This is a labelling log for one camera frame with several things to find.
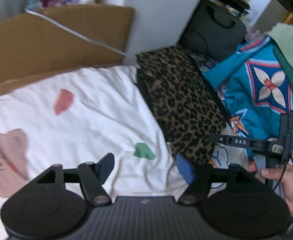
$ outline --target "leopard print pillow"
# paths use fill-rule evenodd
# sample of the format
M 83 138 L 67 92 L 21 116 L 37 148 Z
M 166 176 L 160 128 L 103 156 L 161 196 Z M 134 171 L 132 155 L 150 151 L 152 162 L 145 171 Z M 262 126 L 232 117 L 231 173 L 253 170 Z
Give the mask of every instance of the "leopard print pillow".
M 152 112 L 165 128 L 174 156 L 180 153 L 195 163 L 208 162 L 214 150 L 208 136 L 220 133 L 226 122 L 201 72 L 181 46 L 140 53 L 137 61 Z

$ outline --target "green patch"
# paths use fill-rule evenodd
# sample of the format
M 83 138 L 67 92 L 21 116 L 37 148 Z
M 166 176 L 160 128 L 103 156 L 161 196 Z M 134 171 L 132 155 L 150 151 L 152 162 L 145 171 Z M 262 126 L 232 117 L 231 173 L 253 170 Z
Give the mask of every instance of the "green patch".
M 150 150 L 146 143 L 137 143 L 134 156 L 145 158 L 151 161 L 155 159 L 154 153 Z

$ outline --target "bag handle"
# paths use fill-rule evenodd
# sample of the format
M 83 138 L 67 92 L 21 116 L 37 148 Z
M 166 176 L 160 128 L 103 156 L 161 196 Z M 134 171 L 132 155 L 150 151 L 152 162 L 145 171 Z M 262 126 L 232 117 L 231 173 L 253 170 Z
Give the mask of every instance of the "bag handle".
M 208 11 L 208 15 L 210 15 L 211 19 L 218 25 L 220 25 L 222 28 L 224 29 L 232 29 L 234 28 L 234 26 L 236 25 L 236 22 L 234 20 L 231 20 L 231 24 L 230 25 L 225 25 L 221 22 L 219 22 L 215 17 L 214 17 L 214 13 L 215 10 L 214 8 L 212 8 L 211 6 L 207 6 L 207 11 Z

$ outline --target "cardboard flap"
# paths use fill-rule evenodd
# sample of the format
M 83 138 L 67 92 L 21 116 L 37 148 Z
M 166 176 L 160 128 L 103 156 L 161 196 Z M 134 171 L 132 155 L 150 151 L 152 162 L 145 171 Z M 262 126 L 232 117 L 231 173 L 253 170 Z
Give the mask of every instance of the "cardboard flap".
M 124 50 L 133 8 L 70 6 L 44 14 L 80 34 Z M 78 66 L 110 65 L 122 55 L 24 13 L 0 23 L 0 83 Z
M 111 65 L 99 65 L 99 66 L 93 66 L 94 68 L 98 68 L 98 67 L 110 67 Z M 61 74 L 61 73 L 67 73 L 70 71 L 74 71 L 77 68 L 69 68 L 69 69 L 61 69 L 61 70 L 56 70 L 56 71 L 52 71 L 52 72 L 47 72 L 44 74 L 39 74 L 39 75 L 35 75 L 35 76 L 29 76 L 29 77 L 25 77 L 25 78 L 19 78 L 19 79 L 15 79 L 15 80 L 8 80 L 6 82 L 0 83 L 0 96 L 4 95 L 4 94 L 8 94 L 11 91 L 27 86 L 29 84 L 38 82 L 40 80 Z

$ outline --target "pink cartoon print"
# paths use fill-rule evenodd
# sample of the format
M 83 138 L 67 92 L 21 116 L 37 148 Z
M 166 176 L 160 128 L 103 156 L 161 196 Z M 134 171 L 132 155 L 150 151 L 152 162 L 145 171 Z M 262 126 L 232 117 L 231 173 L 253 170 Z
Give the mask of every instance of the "pink cartoon print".
M 27 135 L 21 129 L 0 134 L 0 197 L 10 197 L 28 181 Z

